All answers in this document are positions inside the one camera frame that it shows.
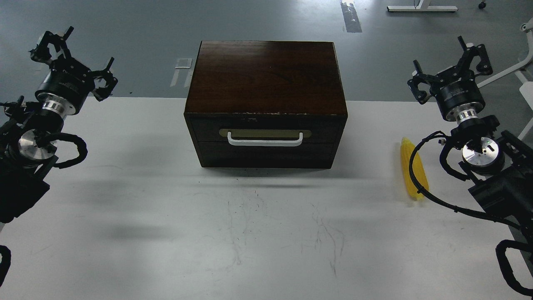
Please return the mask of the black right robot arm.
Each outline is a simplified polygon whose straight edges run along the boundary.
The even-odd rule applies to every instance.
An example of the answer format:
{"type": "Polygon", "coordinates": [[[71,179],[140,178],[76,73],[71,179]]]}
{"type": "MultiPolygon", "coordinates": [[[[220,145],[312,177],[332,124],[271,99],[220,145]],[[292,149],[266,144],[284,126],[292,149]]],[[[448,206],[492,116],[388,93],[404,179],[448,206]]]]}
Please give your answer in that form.
{"type": "Polygon", "coordinates": [[[458,37],[463,50],[458,63],[435,75],[423,73],[417,60],[408,86],[419,104],[435,98],[445,121],[456,122],[449,135],[436,131],[402,154],[405,174],[414,192],[456,213],[502,223],[517,229],[525,241],[503,240],[496,246],[499,268],[515,292],[532,296],[514,275],[506,256],[508,249],[532,253],[532,149],[509,131],[496,138],[500,125],[494,115],[480,117],[485,101],[476,78],[491,75],[493,69],[483,44],[474,45],[458,37]],[[439,162],[444,171],[463,182],[470,180],[470,195],[482,207],[474,211],[451,205],[431,194],[415,173],[418,151],[432,139],[442,144],[439,162]]]}

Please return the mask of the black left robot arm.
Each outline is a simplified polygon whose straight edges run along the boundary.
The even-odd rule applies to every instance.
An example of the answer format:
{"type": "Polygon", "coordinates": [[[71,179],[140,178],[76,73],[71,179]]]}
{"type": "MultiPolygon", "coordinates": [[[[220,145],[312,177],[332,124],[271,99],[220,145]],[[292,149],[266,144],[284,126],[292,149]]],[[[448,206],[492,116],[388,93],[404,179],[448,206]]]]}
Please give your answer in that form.
{"type": "Polygon", "coordinates": [[[91,70],[72,57],[64,34],[45,32],[30,58],[49,72],[35,92],[35,101],[3,102],[8,117],[1,126],[0,221],[7,224],[32,208],[49,191],[45,176],[52,168],[65,169],[87,158],[86,142],[62,131],[67,116],[82,109],[89,94],[98,101],[111,96],[118,84],[111,57],[102,70],[91,70]]]}

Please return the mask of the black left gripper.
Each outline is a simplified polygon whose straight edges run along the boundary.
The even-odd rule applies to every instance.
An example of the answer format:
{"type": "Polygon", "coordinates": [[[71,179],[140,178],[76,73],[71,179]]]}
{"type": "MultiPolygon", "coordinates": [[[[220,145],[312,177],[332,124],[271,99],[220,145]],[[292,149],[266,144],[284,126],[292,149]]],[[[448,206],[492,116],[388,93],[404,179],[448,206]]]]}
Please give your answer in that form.
{"type": "Polygon", "coordinates": [[[104,101],[111,96],[118,79],[111,71],[114,57],[109,59],[105,68],[95,71],[72,57],[66,41],[73,31],[73,26],[63,35],[46,31],[29,53],[34,62],[51,63],[50,71],[35,92],[36,99],[44,103],[49,95],[60,97],[70,103],[75,115],[80,112],[90,92],[97,101],[104,101]],[[53,45],[56,53],[60,54],[57,59],[52,59],[49,45],[53,45]],[[104,80],[105,85],[95,87],[94,80],[104,80]]]}

